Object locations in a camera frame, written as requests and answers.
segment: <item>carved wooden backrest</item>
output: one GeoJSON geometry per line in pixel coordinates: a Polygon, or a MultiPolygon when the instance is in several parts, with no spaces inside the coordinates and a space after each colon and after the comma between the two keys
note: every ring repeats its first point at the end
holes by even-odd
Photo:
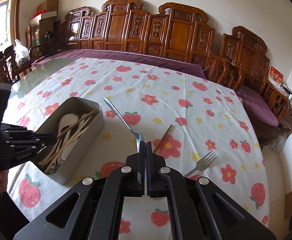
{"type": "Polygon", "coordinates": [[[94,16],[87,7],[70,11],[61,26],[66,47],[129,51],[205,64],[215,29],[207,25],[204,11],[172,2],[161,5],[156,15],[142,8],[139,0],[109,0],[94,16]]]}
{"type": "Polygon", "coordinates": [[[245,73],[244,85],[259,94],[265,88],[269,71],[266,52],[265,42],[242,26],[234,27],[232,35],[224,33],[220,55],[239,65],[245,73]]]}

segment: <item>table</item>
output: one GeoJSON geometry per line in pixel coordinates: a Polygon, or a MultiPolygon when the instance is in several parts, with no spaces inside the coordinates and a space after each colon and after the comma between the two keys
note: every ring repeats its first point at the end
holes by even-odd
{"type": "MultiPolygon", "coordinates": [[[[214,150],[218,158],[207,176],[264,225],[269,194],[263,157],[247,114],[233,90],[207,80],[155,66],[116,60],[80,58],[57,71],[24,98],[11,100],[3,122],[36,130],[67,98],[77,96],[102,105],[105,127],[65,185],[36,166],[11,169],[8,193],[33,220],[85,176],[96,179],[124,164],[136,152],[134,136],[103,102],[111,99],[134,130],[155,147],[174,127],[159,155],[182,174],[214,150]]],[[[125,198],[119,239],[171,239],[166,199],[125,198]]]]}

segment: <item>cardboard box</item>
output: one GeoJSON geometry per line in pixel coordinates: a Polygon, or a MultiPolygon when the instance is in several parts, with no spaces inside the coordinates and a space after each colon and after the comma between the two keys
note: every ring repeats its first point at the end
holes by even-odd
{"type": "Polygon", "coordinates": [[[57,11],[42,13],[30,21],[32,46],[47,42],[45,34],[46,31],[54,31],[54,17],[56,15],[57,11]]]}
{"type": "Polygon", "coordinates": [[[59,0],[46,0],[37,6],[37,11],[46,10],[46,12],[58,11],[59,0]]]}
{"type": "MultiPolygon", "coordinates": [[[[55,112],[38,128],[36,133],[53,133],[57,135],[58,125],[60,119],[69,113],[75,113],[77,111],[89,113],[93,109],[98,109],[92,117],[94,119],[88,122],[89,126],[87,130],[82,134],[79,140],[76,142],[73,149],[68,154],[67,158],[52,175],[47,175],[52,180],[59,184],[65,184],[73,177],[77,167],[81,163],[82,159],[86,155],[89,148],[92,146],[94,140],[99,135],[100,131],[104,127],[104,118],[102,113],[102,106],[99,103],[89,101],[84,98],[72,97],[68,98],[62,103],[55,112]]],[[[40,169],[38,162],[44,159],[44,157],[51,151],[53,146],[44,148],[32,162],[40,169]]]]}

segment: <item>strawberry print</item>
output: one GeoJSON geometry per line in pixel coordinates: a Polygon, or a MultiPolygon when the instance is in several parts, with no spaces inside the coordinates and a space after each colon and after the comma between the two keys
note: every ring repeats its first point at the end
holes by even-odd
{"type": "Polygon", "coordinates": [[[228,103],[232,103],[233,104],[233,100],[230,97],[224,97],[224,99],[226,99],[226,101],[228,103]]]}
{"type": "MultiPolygon", "coordinates": [[[[156,139],[153,141],[153,145],[155,147],[158,146],[160,139],[156,139]]],[[[178,158],[180,156],[179,149],[181,147],[181,142],[175,140],[172,135],[166,134],[163,138],[162,143],[159,146],[159,155],[164,157],[165,159],[170,156],[178,158]]]]}
{"type": "Polygon", "coordinates": [[[25,106],[25,102],[21,102],[18,106],[17,109],[21,110],[25,106]]]}
{"type": "Polygon", "coordinates": [[[114,118],[116,116],[113,110],[106,111],[106,117],[114,118]]]}
{"type": "Polygon", "coordinates": [[[227,164],[225,168],[221,168],[220,171],[222,173],[223,182],[229,181],[231,184],[236,183],[235,176],[237,175],[237,171],[231,168],[229,164],[227,164]]]}
{"type": "Polygon", "coordinates": [[[124,219],[121,219],[120,221],[120,227],[119,227],[119,234],[125,233],[129,234],[131,232],[130,230],[130,221],[125,221],[124,219]]]}
{"type": "Polygon", "coordinates": [[[239,121],[239,123],[240,123],[240,127],[243,128],[245,131],[249,130],[249,127],[246,125],[245,122],[239,121]]]}
{"type": "Polygon", "coordinates": [[[193,86],[201,91],[206,91],[207,87],[202,83],[193,82],[193,86]]]}
{"type": "Polygon", "coordinates": [[[214,117],[214,116],[215,116],[215,113],[212,112],[211,110],[206,110],[206,114],[207,114],[208,116],[211,116],[211,117],[214,117]]]}
{"type": "Polygon", "coordinates": [[[47,91],[47,92],[45,92],[43,95],[42,95],[42,97],[43,98],[47,98],[47,97],[49,97],[50,95],[52,94],[52,92],[51,91],[47,91]]]}
{"type": "Polygon", "coordinates": [[[46,112],[44,112],[44,116],[52,114],[58,107],[59,103],[55,103],[51,106],[46,106],[45,108],[46,112]]]}
{"type": "Polygon", "coordinates": [[[39,182],[32,182],[31,177],[27,173],[25,178],[21,180],[19,184],[18,194],[22,201],[22,204],[27,207],[31,208],[38,204],[40,200],[40,190],[39,182]]]}
{"type": "Polygon", "coordinates": [[[207,145],[209,151],[216,150],[216,143],[212,142],[211,140],[206,141],[205,145],[207,145]]]}
{"type": "Polygon", "coordinates": [[[30,118],[27,116],[23,116],[21,119],[18,120],[17,125],[27,127],[30,122],[30,118]]]}
{"type": "Polygon", "coordinates": [[[188,100],[186,100],[186,99],[179,99],[179,100],[178,100],[178,103],[179,103],[180,106],[182,106],[182,107],[186,107],[186,108],[188,108],[188,107],[192,107],[192,106],[193,106],[193,105],[192,105],[188,100]]]}
{"type": "Polygon", "coordinates": [[[203,98],[203,101],[204,101],[205,103],[209,104],[209,105],[212,104],[210,98],[203,98]]]}
{"type": "Polygon", "coordinates": [[[147,75],[147,78],[148,78],[149,80],[154,80],[154,81],[156,81],[157,79],[159,79],[159,77],[156,76],[156,75],[147,75]]]}
{"type": "Polygon", "coordinates": [[[233,139],[229,142],[229,144],[233,149],[238,149],[238,143],[236,143],[233,139]]]}
{"type": "Polygon", "coordinates": [[[105,87],[104,87],[104,90],[107,90],[107,91],[110,91],[110,90],[112,90],[112,89],[113,89],[112,86],[105,86],[105,87]]]}
{"type": "Polygon", "coordinates": [[[71,79],[65,79],[63,82],[61,82],[61,85],[62,86],[69,85],[70,82],[71,82],[71,79]]]}
{"type": "Polygon", "coordinates": [[[77,95],[78,95],[78,92],[71,92],[71,93],[69,94],[70,97],[75,97],[75,96],[77,96],[77,95]]]}
{"type": "Polygon", "coordinates": [[[123,78],[122,77],[113,77],[112,80],[115,82],[118,82],[118,81],[122,81],[123,78]]]}
{"type": "Polygon", "coordinates": [[[118,66],[118,67],[116,68],[116,70],[117,70],[118,72],[127,72],[127,71],[131,71],[132,68],[131,68],[131,67],[125,67],[125,66],[118,66]]]}
{"type": "Polygon", "coordinates": [[[241,147],[242,149],[246,152],[246,153],[250,153],[250,145],[249,143],[246,142],[246,140],[244,140],[243,142],[241,141],[241,147]]]}
{"type": "Polygon", "coordinates": [[[189,179],[198,180],[200,177],[202,177],[202,175],[194,175],[194,176],[189,177],[189,179]]]}
{"type": "Polygon", "coordinates": [[[90,86],[90,85],[94,85],[94,84],[96,84],[96,81],[93,79],[86,80],[84,83],[85,86],[90,86]]]}
{"type": "Polygon", "coordinates": [[[153,104],[158,103],[158,100],[155,96],[145,95],[145,97],[141,98],[141,101],[146,102],[147,105],[152,106],[153,104]]]}
{"type": "Polygon", "coordinates": [[[187,124],[186,119],[183,117],[177,117],[175,122],[177,122],[180,126],[185,126],[187,124]]]}
{"type": "Polygon", "coordinates": [[[269,221],[268,215],[266,215],[266,216],[263,217],[263,220],[261,221],[261,223],[265,226],[268,221],[269,221]]]}
{"type": "Polygon", "coordinates": [[[150,220],[158,227],[166,225],[170,220],[168,210],[161,211],[159,208],[156,208],[151,213],[150,220]]]}
{"type": "Polygon", "coordinates": [[[256,183],[252,186],[250,199],[256,202],[257,210],[264,204],[266,199],[266,192],[262,183],[256,183]]]}
{"type": "Polygon", "coordinates": [[[136,125],[140,122],[142,117],[137,112],[126,112],[123,118],[129,125],[136,125]]]}
{"type": "Polygon", "coordinates": [[[102,168],[101,168],[101,171],[96,171],[95,174],[96,174],[96,177],[101,179],[101,178],[105,178],[105,177],[108,177],[108,175],[116,170],[117,168],[120,168],[122,166],[125,166],[125,163],[122,163],[122,162],[108,162],[108,163],[105,163],[102,168]]]}

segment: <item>white plastic bag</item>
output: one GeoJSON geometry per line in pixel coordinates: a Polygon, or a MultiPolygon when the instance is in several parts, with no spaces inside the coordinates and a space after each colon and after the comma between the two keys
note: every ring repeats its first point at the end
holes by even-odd
{"type": "Polygon", "coordinates": [[[30,62],[30,57],[28,49],[24,47],[19,40],[15,40],[15,43],[16,64],[18,67],[21,67],[30,62]]]}

